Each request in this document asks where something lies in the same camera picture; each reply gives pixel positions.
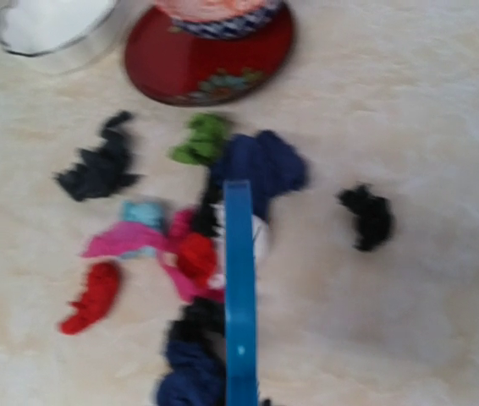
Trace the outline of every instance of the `navy blue yarn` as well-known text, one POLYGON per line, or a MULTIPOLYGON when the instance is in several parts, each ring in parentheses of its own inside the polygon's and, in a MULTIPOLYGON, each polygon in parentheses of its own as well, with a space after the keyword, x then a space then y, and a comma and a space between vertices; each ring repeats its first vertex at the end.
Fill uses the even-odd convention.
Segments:
POLYGON ((131 119, 129 112, 111 117, 101 130, 104 144, 94 151, 80 150, 81 162, 56 175, 56 181, 72 199, 108 197, 138 180, 138 175, 127 173, 132 163, 130 136, 121 127, 131 119))
POLYGON ((196 342, 171 340, 166 358, 173 368, 157 390, 158 406, 215 406, 223 397, 223 365, 196 342))
POLYGON ((210 170, 218 186, 225 180, 249 180, 253 213, 264 221, 272 198, 303 189, 308 182, 304 159, 270 130, 254 138, 235 135, 210 170))

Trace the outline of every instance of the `red yarn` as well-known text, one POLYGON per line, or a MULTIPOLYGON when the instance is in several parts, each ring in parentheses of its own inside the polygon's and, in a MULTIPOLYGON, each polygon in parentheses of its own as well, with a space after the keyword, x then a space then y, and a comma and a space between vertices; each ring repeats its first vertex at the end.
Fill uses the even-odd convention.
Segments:
POLYGON ((207 281, 217 269, 217 252, 213 242, 198 233, 190 233, 179 245, 178 268, 199 288, 207 288, 207 281))
POLYGON ((86 290, 80 299, 70 304, 76 313, 59 325, 64 334, 77 334, 102 319, 112 309, 119 291, 121 273, 113 262, 101 262, 87 272, 86 290))

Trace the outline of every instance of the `black yarn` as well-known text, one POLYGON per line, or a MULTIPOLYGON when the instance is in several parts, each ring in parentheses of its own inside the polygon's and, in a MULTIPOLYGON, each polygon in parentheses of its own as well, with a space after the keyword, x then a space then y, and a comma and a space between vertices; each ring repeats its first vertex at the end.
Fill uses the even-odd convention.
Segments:
POLYGON ((359 251, 373 251, 392 237, 395 220, 389 200, 372 195, 365 184, 343 190, 338 199, 355 215, 358 233, 355 247, 359 251))
POLYGON ((210 299, 196 297, 192 304, 183 308, 183 321, 200 329, 224 336, 224 305, 210 299))
POLYGON ((215 209, 212 205, 223 199, 223 190, 212 181, 209 173, 206 178, 206 188, 201 197, 201 202, 192 217, 190 229, 194 233, 202 234, 209 239, 217 237, 216 228, 219 227, 215 209))
POLYGON ((126 171, 132 162, 129 135, 120 128, 132 119, 130 112, 120 112, 102 127, 104 144, 97 150, 80 150, 82 163, 56 176, 59 185, 76 201, 108 197, 134 184, 139 175, 126 171))
POLYGON ((173 371, 158 384, 158 406, 225 404, 226 366, 209 332, 224 334, 224 306, 197 297, 168 330, 164 354, 173 371))

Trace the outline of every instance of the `green yarn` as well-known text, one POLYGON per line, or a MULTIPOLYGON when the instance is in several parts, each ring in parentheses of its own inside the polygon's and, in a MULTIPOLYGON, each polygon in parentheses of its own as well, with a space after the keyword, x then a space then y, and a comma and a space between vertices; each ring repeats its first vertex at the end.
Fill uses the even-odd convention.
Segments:
POLYGON ((170 158, 188 165, 211 165, 223 152, 228 122, 209 113, 195 114, 189 121, 190 137, 169 152, 170 158))

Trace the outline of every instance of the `yarn pile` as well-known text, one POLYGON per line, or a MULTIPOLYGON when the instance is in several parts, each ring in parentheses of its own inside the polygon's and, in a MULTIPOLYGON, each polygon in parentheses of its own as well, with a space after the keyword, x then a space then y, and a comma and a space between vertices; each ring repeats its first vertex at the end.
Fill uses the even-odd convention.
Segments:
MULTIPOLYGON (((110 118, 102 127, 104 145, 95 151, 80 150, 82 163, 57 175, 57 182, 72 199, 107 197, 138 179, 138 175, 126 173, 131 153, 123 124, 131 119, 128 112, 110 118)), ((305 188, 309 174, 306 161, 295 148, 271 130, 254 137, 229 136, 226 120, 203 113, 194 115, 187 127, 187 140, 168 155, 178 163, 205 168, 198 204, 167 219, 168 211, 160 201, 125 201, 119 220, 95 235, 83 250, 82 257, 97 263, 87 272, 84 292, 71 303, 74 313, 59 329, 78 334, 105 317, 121 287, 119 262, 155 257, 187 303, 166 334, 163 353, 170 372, 158 383, 157 404, 220 406, 226 389, 226 366, 216 350, 225 340, 223 184, 228 180, 250 182, 253 251, 259 266, 268 253, 273 199, 305 188)), ((344 190, 338 199, 355 215, 358 250, 374 250, 391 237, 394 216, 388 200, 372 195, 366 185, 344 190)), ((271 406, 271 401, 262 404, 271 406)))

